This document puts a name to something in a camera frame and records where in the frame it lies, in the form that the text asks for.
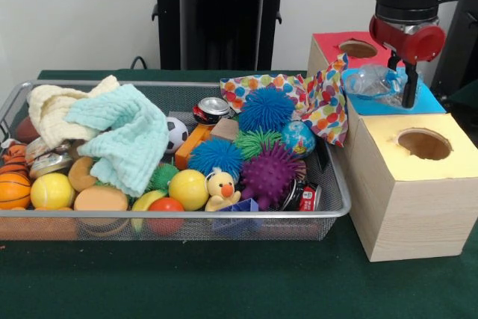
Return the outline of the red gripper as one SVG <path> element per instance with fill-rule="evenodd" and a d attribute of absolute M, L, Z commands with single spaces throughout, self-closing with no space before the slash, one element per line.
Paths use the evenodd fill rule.
<path fill-rule="evenodd" d="M 396 72 L 400 59 L 404 61 L 407 82 L 403 88 L 402 106 L 412 108 L 418 85 L 416 64 L 408 62 L 432 61 L 444 47 L 446 34 L 434 22 L 415 25 L 404 25 L 386 22 L 373 16 L 369 24 L 369 32 L 373 40 L 384 48 L 390 49 L 391 56 L 387 67 Z"/>

